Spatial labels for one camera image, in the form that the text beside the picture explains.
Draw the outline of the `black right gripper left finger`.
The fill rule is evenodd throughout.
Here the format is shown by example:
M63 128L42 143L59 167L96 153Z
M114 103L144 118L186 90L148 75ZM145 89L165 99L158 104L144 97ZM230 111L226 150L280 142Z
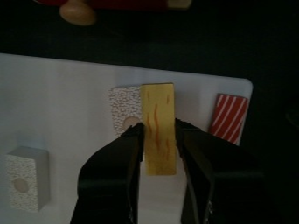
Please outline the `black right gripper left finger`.
M138 122L81 166L69 224L137 224L142 151L144 125Z

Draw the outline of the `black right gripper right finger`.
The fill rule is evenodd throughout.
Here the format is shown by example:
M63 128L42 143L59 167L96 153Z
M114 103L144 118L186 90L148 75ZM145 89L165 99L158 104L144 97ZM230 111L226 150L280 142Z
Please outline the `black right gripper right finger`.
M181 120L174 136L186 177L181 224L282 224L256 158Z

